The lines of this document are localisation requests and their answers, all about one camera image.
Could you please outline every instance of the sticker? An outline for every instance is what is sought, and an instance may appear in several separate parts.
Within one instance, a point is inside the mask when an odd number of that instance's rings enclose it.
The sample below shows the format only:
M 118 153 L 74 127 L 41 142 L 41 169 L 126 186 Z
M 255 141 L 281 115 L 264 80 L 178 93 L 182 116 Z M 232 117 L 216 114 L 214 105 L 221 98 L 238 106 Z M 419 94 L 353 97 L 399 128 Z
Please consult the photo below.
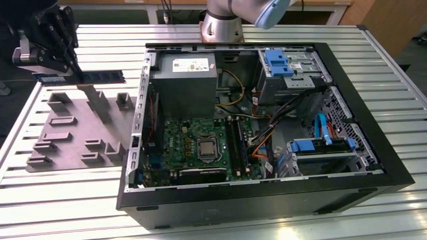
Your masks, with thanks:
M 42 82 L 65 82 L 65 78 L 62 76 L 46 76 L 41 77 Z
M 299 63 L 291 63 L 292 69 L 301 69 L 301 65 Z
M 273 166 L 268 162 L 265 162 L 264 166 L 265 166 L 265 169 L 268 170 L 268 172 L 273 173 Z
M 273 149 L 273 153 L 279 154 L 279 153 L 281 153 L 281 151 L 283 151 L 283 148 L 276 146 L 275 149 Z
M 209 62 L 206 58 L 177 58 L 172 62 L 172 72 L 206 72 Z
M 253 105 L 257 106 L 259 105 L 259 98 L 257 97 L 252 97 L 252 102 L 253 102 Z

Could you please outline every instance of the blue cable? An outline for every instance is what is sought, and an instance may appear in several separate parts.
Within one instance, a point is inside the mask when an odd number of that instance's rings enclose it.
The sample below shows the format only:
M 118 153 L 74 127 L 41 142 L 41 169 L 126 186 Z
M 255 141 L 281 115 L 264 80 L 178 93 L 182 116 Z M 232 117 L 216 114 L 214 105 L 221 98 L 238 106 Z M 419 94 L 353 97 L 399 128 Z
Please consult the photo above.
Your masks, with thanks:
M 325 145 L 332 144 L 332 140 L 329 138 L 329 131 L 327 127 L 327 116 L 323 113 L 317 113 L 313 119 L 313 137 L 320 138 L 320 129 L 319 122 L 321 126 L 321 135 L 325 140 Z

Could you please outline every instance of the aluminum extrusion table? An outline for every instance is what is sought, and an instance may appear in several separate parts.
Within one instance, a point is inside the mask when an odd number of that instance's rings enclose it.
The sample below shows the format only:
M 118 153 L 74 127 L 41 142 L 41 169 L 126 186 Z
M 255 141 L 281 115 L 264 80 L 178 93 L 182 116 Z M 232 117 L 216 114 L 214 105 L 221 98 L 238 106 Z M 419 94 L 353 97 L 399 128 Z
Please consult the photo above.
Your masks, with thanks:
M 50 93 L 84 98 L 76 87 L 37 84 L 0 150 L 0 238 L 425 239 L 427 99 L 372 35 L 355 26 L 261 30 L 247 25 L 243 31 L 245 42 L 329 44 L 416 183 L 336 214 L 146 231 L 125 212 L 116 211 L 120 167 L 25 171 L 50 110 Z M 82 25 L 77 38 L 82 70 L 122 69 L 125 84 L 96 87 L 113 97 L 118 92 L 137 94 L 145 43 L 198 42 L 200 33 L 196 25 Z

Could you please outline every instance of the cpu socket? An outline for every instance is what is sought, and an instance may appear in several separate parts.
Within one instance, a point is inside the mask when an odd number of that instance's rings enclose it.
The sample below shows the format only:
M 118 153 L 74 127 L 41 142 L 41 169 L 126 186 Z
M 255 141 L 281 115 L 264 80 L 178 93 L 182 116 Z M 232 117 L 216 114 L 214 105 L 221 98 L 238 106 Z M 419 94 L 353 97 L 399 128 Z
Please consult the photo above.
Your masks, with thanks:
M 216 142 L 217 141 L 214 136 L 198 136 L 196 139 L 197 159 L 205 164 L 209 164 L 218 158 Z

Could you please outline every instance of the floor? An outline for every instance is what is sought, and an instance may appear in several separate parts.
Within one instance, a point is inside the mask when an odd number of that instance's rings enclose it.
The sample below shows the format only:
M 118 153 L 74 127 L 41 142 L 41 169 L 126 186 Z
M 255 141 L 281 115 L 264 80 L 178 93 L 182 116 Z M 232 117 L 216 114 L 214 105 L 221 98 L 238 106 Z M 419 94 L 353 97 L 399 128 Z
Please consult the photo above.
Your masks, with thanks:
M 395 61 L 401 65 L 411 64 L 405 74 L 427 96 L 427 43 L 417 45 L 417 41 L 412 40 Z
M 411 64 L 407 75 L 427 95 L 427 44 L 417 45 L 411 41 L 396 58 L 400 65 Z M 0 96 L 0 147 L 5 141 L 14 120 L 21 112 L 26 98 L 32 92 L 36 81 L 30 72 L 14 68 L 0 60 L 1 81 L 5 81 L 10 89 L 8 96 Z

